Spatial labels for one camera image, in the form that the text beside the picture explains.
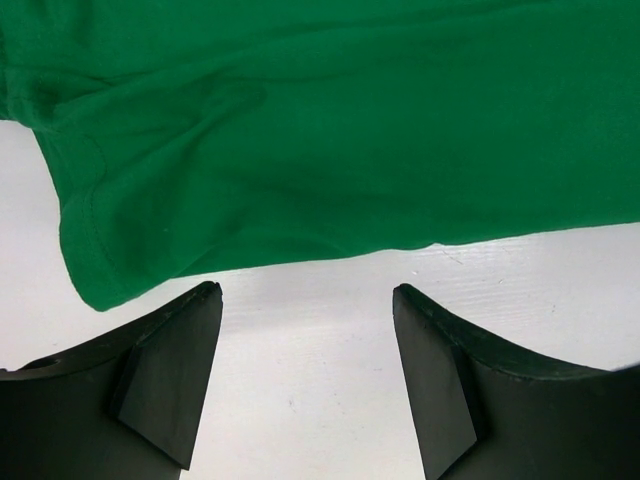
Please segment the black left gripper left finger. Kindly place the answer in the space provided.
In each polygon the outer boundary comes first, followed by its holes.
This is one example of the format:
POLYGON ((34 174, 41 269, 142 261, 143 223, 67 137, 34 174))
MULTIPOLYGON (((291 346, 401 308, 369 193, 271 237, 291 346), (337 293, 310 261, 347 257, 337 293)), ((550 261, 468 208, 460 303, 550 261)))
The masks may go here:
POLYGON ((177 479, 222 320, 206 281, 92 340, 1 372, 4 479, 177 479))

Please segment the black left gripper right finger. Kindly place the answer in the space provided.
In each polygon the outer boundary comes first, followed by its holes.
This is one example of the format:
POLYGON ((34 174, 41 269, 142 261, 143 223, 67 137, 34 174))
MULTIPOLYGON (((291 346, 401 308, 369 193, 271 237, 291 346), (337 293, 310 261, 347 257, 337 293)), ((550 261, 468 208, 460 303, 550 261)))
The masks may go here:
POLYGON ((635 479, 639 369, 600 370, 516 345, 411 285, 393 320, 429 479, 635 479))

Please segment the green t-shirt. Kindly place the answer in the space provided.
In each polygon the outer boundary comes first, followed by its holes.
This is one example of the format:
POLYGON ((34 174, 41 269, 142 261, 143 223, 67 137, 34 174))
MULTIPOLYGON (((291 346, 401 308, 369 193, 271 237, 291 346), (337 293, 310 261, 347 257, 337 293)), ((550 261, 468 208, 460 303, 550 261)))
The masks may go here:
POLYGON ((98 311, 167 280, 639 218, 635 1, 5 1, 98 311))

